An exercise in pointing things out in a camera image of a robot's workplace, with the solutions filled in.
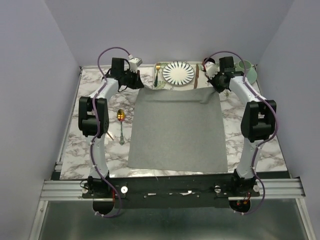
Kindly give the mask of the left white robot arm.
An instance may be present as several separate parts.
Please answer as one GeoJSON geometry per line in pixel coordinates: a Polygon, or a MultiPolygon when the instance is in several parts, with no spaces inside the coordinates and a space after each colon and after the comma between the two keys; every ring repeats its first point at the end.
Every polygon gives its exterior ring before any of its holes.
{"type": "Polygon", "coordinates": [[[105,138],[109,130],[108,101],[120,89],[141,89],[139,66],[142,59],[130,56],[129,59],[114,57],[107,72],[102,74],[100,86],[90,96],[82,96],[78,102],[78,128],[85,136],[91,161],[90,174],[87,178],[87,193],[91,196],[107,197],[115,188],[106,182],[109,168],[106,163],[105,138]]]}

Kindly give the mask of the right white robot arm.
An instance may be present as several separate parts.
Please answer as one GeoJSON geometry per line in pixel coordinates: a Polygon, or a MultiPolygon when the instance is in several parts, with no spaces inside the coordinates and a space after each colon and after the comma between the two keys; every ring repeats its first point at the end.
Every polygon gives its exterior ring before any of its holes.
{"type": "Polygon", "coordinates": [[[219,59],[219,65],[208,57],[203,60],[203,71],[213,88],[221,93],[233,92],[245,106],[240,123],[244,144],[239,165],[228,184],[230,192],[241,196],[254,190],[256,185],[256,161],[261,147],[276,135],[276,109],[274,100],[261,96],[247,79],[245,70],[237,71],[231,56],[219,59]]]}

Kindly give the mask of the grey cloth napkin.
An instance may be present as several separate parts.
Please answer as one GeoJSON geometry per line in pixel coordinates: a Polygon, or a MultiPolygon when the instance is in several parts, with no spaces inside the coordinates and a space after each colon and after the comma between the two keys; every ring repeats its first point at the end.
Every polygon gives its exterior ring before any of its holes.
{"type": "Polygon", "coordinates": [[[134,107],[128,166],[227,172],[219,94],[212,87],[191,90],[142,88],[134,107]]]}

